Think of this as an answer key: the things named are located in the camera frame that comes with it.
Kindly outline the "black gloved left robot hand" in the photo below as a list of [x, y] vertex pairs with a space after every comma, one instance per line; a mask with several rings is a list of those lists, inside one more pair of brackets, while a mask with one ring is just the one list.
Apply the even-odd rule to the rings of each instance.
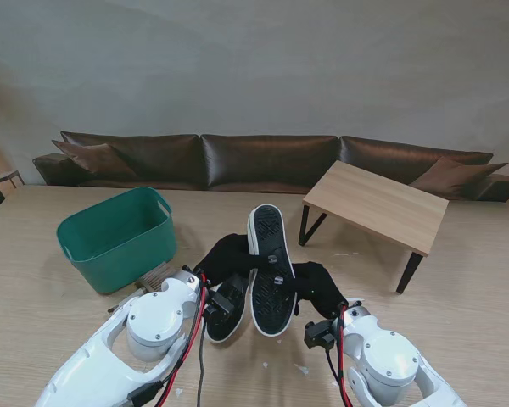
[[267, 256], [249, 252], [247, 235], [233, 233], [221, 238], [194, 267], [194, 271], [204, 274], [211, 286], [216, 286], [233, 276], [249, 278], [252, 271], [265, 272], [276, 266]]

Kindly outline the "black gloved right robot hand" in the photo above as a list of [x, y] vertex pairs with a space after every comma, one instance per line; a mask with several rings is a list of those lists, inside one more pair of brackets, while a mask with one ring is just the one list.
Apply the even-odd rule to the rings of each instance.
[[274, 278], [274, 284], [285, 293], [296, 295], [294, 314], [299, 315], [299, 301], [310, 301], [315, 310], [325, 319], [333, 320], [348, 301], [337, 288], [327, 269], [319, 263], [292, 264], [294, 277]]

